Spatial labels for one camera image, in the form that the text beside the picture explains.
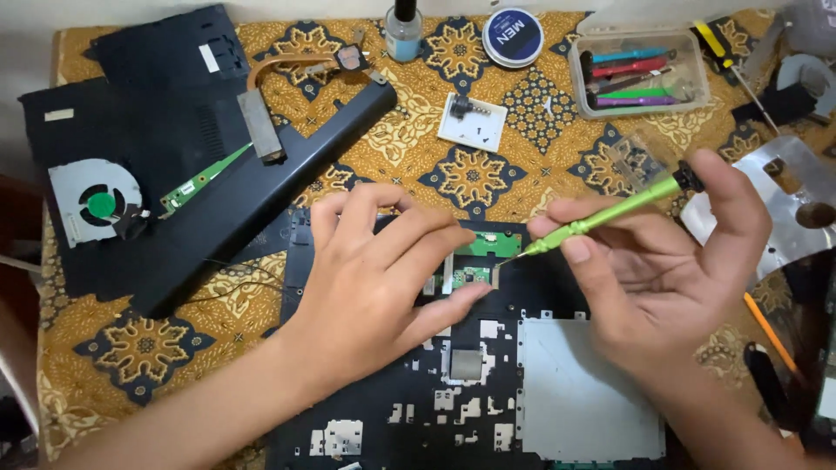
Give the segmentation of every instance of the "screwdriver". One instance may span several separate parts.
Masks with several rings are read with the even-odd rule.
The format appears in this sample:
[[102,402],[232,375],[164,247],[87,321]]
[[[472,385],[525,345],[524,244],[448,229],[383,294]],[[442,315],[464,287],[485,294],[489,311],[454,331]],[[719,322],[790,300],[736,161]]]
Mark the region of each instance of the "screwdriver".
[[593,228],[600,227],[617,217],[621,217],[640,207],[652,204],[660,199],[676,194],[677,192],[689,189],[696,192],[703,192],[706,187],[702,184],[702,181],[700,181],[700,178],[696,175],[696,173],[694,173],[691,169],[691,166],[688,165],[688,162],[680,160],[679,169],[674,171],[673,175],[650,185],[650,187],[644,191],[634,194],[612,207],[607,207],[606,209],[598,211],[589,217],[576,220],[568,225],[558,228],[554,232],[549,233],[549,235],[546,235],[545,237],[528,245],[525,250],[517,256],[506,259],[505,261],[497,264],[496,268],[524,256],[532,256],[554,250],[559,247],[560,243],[562,243],[566,238],[574,235],[584,235]]

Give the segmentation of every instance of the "white label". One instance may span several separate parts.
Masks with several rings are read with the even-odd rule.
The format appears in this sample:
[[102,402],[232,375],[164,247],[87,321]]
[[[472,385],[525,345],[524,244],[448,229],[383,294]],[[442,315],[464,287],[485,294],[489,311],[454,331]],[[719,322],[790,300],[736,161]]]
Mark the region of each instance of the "white label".
[[62,120],[62,119],[72,119],[75,111],[73,108],[69,108],[66,110],[57,110],[57,111],[49,111],[48,113],[43,113],[43,122],[50,122],[51,120]]
[[217,66],[217,61],[215,60],[215,54],[212,53],[212,49],[209,48],[209,44],[203,44],[198,49],[201,50],[201,55],[203,56],[203,62],[206,62],[206,68],[209,69],[209,73],[217,72],[221,68]]
[[195,190],[195,185],[191,181],[187,182],[185,185],[180,186],[177,188],[177,191],[180,192],[183,196]]

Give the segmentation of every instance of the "brown patterned cloth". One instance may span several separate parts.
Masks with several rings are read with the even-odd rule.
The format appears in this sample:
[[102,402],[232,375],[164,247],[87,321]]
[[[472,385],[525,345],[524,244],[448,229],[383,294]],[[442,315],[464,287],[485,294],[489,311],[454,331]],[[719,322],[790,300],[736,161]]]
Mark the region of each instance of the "brown patterned cloth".
[[[402,185],[418,201],[450,208],[459,218],[525,222],[555,197],[629,193],[628,183],[613,170],[606,151],[640,125],[655,130],[676,157],[707,147],[734,161],[763,143],[765,129],[735,125],[731,110],[747,98],[716,69],[708,72],[711,101],[702,109],[610,122],[580,119],[566,55],[583,17],[582,13],[540,15],[550,47],[533,67],[512,72],[493,66],[482,50],[481,26],[487,17],[427,18],[421,57],[408,64],[386,57],[380,20],[251,23],[240,25],[237,33],[254,64],[278,51],[335,51],[350,41],[352,28],[364,28],[364,49],[397,90],[398,107],[313,182],[298,197],[299,205],[362,181],[381,181]],[[713,27],[742,57],[771,18],[770,12],[750,11],[734,19],[722,18]],[[56,83],[102,75],[97,63],[81,53],[92,38],[113,30],[76,28],[59,33]],[[277,125],[292,123],[304,135],[333,115],[335,100],[348,101],[365,84],[365,78],[349,75],[308,76],[298,65],[277,71],[265,74],[262,84],[273,120]],[[497,154],[436,138],[450,91],[508,107]],[[543,112],[547,97],[552,97],[553,117]],[[796,132],[815,151],[833,139],[833,128],[802,124]],[[663,207],[676,216],[685,202],[679,197]],[[152,398],[174,393],[230,363],[263,341],[265,331],[278,322],[285,253],[258,259],[252,266],[223,269],[194,299],[226,296],[184,305],[175,317],[152,321],[135,317],[127,309],[127,299],[107,304],[97,303],[92,295],[69,299],[54,237],[47,224],[38,391],[43,449],[50,460],[87,433],[125,419]],[[263,284],[236,289],[244,281]],[[774,274],[760,283],[754,296],[786,335],[793,306],[782,276]],[[741,302],[696,358],[757,412],[761,398],[742,363],[743,346],[749,340],[768,345]],[[780,364],[776,355],[773,360]],[[253,445],[223,467],[263,464],[263,449]]]

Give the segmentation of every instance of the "batik tablecloth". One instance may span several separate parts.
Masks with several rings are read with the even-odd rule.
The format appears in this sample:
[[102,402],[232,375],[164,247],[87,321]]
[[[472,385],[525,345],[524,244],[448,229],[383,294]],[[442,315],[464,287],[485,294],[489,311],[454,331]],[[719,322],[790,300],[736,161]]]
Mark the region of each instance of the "batik tablecloth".
[[[254,64],[278,51],[332,52],[352,38],[354,28],[364,28],[364,49],[397,90],[397,108],[311,183],[296,200],[298,205],[330,192],[348,191],[361,182],[379,181],[401,185],[416,200],[449,208],[459,218],[526,222],[555,197],[628,194],[629,184],[614,171],[606,151],[637,126],[649,126],[677,156],[707,147],[718,149],[729,161],[767,138],[766,128],[735,124],[731,110],[747,99],[716,67],[708,67],[711,100],[704,108],[609,122],[581,119],[566,58],[583,17],[583,13],[540,15],[547,49],[534,66],[518,71],[499,69],[486,58],[481,27],[487,17],[427,18],[421,56],[408,64],[386,57],[380,20],[249,23],[239,25],[237,33]],[[771,19],[770,12],[747,11],[722,18],[712,27],[729,41],[736,56],[744,57]],[[92,38],[113,30],[77,28],[58,33],[56,84],[101,76],[97,63],[81,53]],[[304,135],[334,114],[335,100],[348,101],[366,83],[361,76],[306,75],[297,65],[279,71],[263,75],[263,95],[277,125],[293,125]],[[497,154],[436,138],[442,106],[451,91],[508,108]],[[548,97],[553,117],[543,110]],[[794,130],[815,151],[826,151],[833,139],[832,129],[803,124]],[[675,217],[685,202],[686,197],[677,197],[662,206]],[[262,342],[265,331],[278,322],[281,297],[276,289],[248,284],[232,290],[244,281],[280,285],[285,253],[254,262],[260,269],[223,270],[195,299],[232,291],[229,295],[188,304],[168,320],[153,321],[132,314],[127,299],[100,304],[92,295],[68,298],[49,224],[43,240],[38,393],[43,450],[50,460],[88,433],[229,364]],[[786,336],[793,305],[783,277],[766,279],[754,295]],[[758,411],[762,402],[742,363],[743,346],[750,339],[768,344],[741,302],[729,322],[697,351],[696,359]],[[263,464],[263,448],[256,443],[224,466],[261,468]]]

